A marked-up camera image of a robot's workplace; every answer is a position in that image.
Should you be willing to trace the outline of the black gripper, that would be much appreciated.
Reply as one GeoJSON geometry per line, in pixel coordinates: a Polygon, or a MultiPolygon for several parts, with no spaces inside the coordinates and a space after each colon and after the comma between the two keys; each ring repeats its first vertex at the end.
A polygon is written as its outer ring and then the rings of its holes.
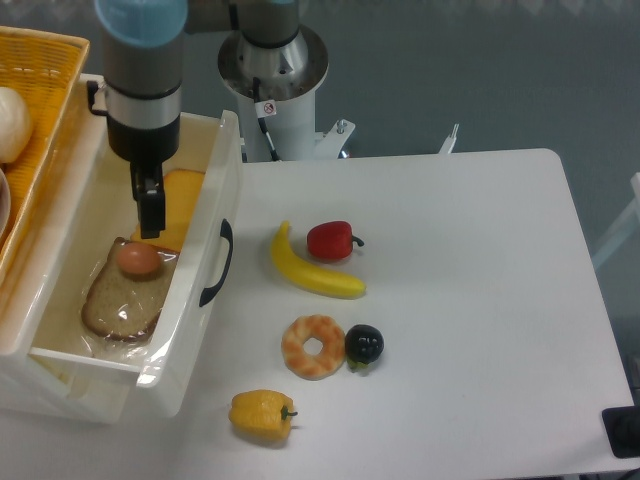
{"type": "Polygon", "coordinates": [[[179,146],[181,86],[142,94],[119,89],[106,81],[91,80],[86,88],[90,112],[106,118],[111,150],[129,163],[140,236],[158,238],[166,228],[161,171],[163,163],[179,146]]]}

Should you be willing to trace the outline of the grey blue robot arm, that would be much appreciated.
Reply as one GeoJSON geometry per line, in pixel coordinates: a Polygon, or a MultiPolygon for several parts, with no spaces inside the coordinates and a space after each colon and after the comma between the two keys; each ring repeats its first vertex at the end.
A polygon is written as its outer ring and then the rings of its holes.
{"type": "Polygon", "coordinates": [[[185,33],[237,30],[260,47],[290,43],[295,1],[97,1],[104,116],[111,150],[128,162],[141,236],[166,228],[162,164],[178,149],[185,33]]]}

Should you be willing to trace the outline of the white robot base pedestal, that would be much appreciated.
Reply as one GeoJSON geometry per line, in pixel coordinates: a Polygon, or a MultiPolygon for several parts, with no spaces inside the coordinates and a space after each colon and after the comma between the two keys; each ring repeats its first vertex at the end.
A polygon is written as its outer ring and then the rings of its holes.
{"type": "Polygon", "coordinates": [[[276,48],[254,45],[241,33],[224,41],[218,69],[237,101],[248,162],[348,157],[354,123],[339,119],[326,132],[316,130],[316,92],[328,67],[324,42],[306,26],[276,48]]]}

